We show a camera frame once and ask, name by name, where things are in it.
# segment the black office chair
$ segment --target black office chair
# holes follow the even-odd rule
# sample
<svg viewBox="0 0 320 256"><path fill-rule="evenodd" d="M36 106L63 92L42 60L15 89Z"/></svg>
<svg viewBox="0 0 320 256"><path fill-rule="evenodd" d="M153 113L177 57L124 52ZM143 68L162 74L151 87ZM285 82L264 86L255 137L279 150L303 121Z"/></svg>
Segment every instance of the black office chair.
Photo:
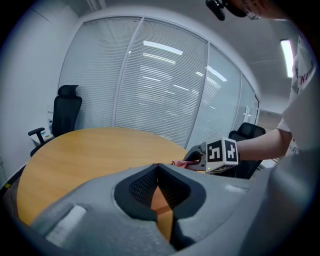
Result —
<svg viewBox="0 0 320 256"><path fill-rule="evenodd" d="M66 134L75 130L77 116L82 104L82 98L76 95L78 85L63 85L58 90L58 96L54 99L52 134L56 138L62 134ZM36 134L40 141L40 145L33 149L30 153L32 157L44 144L51 139L44 141L41 131L45 128L37 128L28 132L28 135Z"/></svg>
<svg viewBox="0 0 320 256"><path fill-rule="evenodd" d="M236 142L244 141L259 137L266 134L266 130L252 123L244 122L238 130L232 130L229 133L229 139ZM235 177L240 179L250 179L255 170L259 167L262 160L259 161L241 161L237 166L234 166L221 173L218 176Z"/></svg>

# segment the forearm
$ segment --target forearm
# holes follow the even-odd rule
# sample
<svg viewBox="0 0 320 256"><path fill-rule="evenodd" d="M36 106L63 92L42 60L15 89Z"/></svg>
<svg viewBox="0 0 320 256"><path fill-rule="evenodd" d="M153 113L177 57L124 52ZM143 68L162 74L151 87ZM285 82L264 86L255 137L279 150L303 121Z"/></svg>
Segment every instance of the forearm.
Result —
<svg viewBox="0 0 320 256"><path fill-rule="evenodd" d="M274 129L257 138L236 143L240 160L266 160L285 155L292 135L290 132Z"/></svg>

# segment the black baseboard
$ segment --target black baseboard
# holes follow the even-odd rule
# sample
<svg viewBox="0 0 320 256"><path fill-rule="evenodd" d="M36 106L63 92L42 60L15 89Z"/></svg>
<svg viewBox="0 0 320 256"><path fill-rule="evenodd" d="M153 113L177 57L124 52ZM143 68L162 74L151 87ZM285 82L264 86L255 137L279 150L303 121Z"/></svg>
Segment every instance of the black baseboard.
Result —
<svg viewBox="0 0 320 256"><path fill-rule="evenodd" d="M17 171L12 177L11 179L8 180L8 182L6 184L4 184L4 186L0 189L0 198L2 198L4 196L4 194L6 193L6 191L11 187L11 185L13 183L15 183L15 181L17 179L19 179L19 177L21 176L22 172L24 171L26 166L22 167L19 171Z"/></svg>

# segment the red cloth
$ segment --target red cloth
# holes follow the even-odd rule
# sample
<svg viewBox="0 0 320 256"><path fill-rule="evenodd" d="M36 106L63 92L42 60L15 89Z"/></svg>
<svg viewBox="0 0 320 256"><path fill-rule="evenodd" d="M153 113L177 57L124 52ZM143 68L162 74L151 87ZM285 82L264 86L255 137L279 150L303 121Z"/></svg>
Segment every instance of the red cloth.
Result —
<svg viewBox="0 0 320 256"><path fill-rule="evenodd" d="M197 161L180 161L180 160L173 160L172 161L172 164L174 166L185 168L185 169L189 169L187 164L194 164L194 163L197 163Z"/></svg>

